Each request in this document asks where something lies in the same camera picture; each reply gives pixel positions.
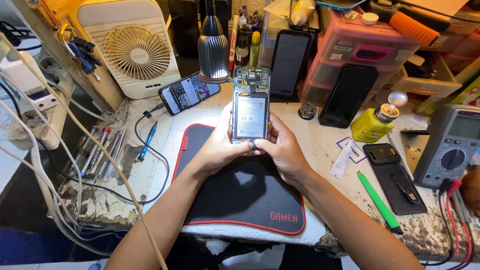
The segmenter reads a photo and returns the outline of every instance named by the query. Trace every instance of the blue phone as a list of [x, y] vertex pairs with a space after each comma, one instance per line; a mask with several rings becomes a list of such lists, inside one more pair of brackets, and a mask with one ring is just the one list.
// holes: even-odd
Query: blue phone
[[317, 1], [317, 5], [340, 11], [349, 11], [365, 1], [366, 0], [322, 0]]

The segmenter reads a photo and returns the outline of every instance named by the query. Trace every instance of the mouse pad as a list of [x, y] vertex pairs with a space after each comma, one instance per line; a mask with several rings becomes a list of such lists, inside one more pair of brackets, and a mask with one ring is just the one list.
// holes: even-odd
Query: mouse pad
[[[214, 128], [193, 124], [185, 130], [174, 179], [207, 141]], [[238, 157], [200, 188], [185, 224], [231, 223], [286, 235], [305, 228], [303, 196], [283, 182], [267, 154]]]

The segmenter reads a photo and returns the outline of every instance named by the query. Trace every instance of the white foam sheet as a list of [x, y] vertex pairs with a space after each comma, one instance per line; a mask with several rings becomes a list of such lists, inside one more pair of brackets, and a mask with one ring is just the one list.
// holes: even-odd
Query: white foam sheet
[[[170, 133], [168, 135], [167, 143], [162, 153], [168, 159], [170, 164], [170, 175], [168, 182], [165, 186], [165, 190], [168, 189], [171, 183], [173, 171], [175, 170], [175, 164], [177, 161], [178, 153], [180, 150], [183, 134], [188, 126], [194, 123], [200, 123], [209, 126], [216, 126], [218, 119], [222, 113], [220, 109], [202, 109], [192, 108], [178, 115], [174, 116], [172, 124], [170, 126]], [[309, 165], [317, 170], [315, 162], [315, 156], [312, 150], [312, 143], [310, 139], [310, 131], [308, 122], [293, 114], [276, 114], [285, 125], [293, 131], [300, 147], [305, 155]], [[166, 169], [163, 165], [160, 165], [157, 171], [157, 175], [154, 179], [154, 184], [148, 194], [148, 199], [155, 196], [161, 189], [166, 177]], [[325, 235], [325, 225], [323, 220], [314, 212], [312, 206], [305, 201], [305, 220], [306, 226], [302, 233], [296, 236], [288, 236], [280, 233], [274, 233], [267, 230], [256, 229], [243, 225], [235, 224], [199, 224], [199, 225], [187, 225], [183, 226], [182, 232], [192, 233], [199, 235], [208, 235], [215, 237], [230, 237], [230, 238], [243, 238], [262, 241], [274, 241], [280, 243], [292, 243], [302, 245], [314, 245], [320, 238]], [[153, 205], [148, 204], [144, 207], [144, 211]]]

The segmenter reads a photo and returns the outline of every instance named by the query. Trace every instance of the white bottle cap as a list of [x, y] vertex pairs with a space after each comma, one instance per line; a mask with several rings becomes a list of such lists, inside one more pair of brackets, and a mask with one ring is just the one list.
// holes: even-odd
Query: white bottle cap
[[365, 13], [361, 16], [361, 22], [366, 25], [374, 25], [378, 21], [378, 15], [375, 13]]
[[304, 25], [307, 19], [307, 13], [302, 9], [292, 12], [292, 22], [294, 25]]

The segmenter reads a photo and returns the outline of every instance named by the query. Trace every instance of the multimeter display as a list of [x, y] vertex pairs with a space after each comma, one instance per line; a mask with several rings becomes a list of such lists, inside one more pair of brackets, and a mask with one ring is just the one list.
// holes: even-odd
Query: multimeter display
[[452, 126], [450, 127], [448, 135], [479, 140], [480, 118], [460, 114], [457, 115], [452, 123]]

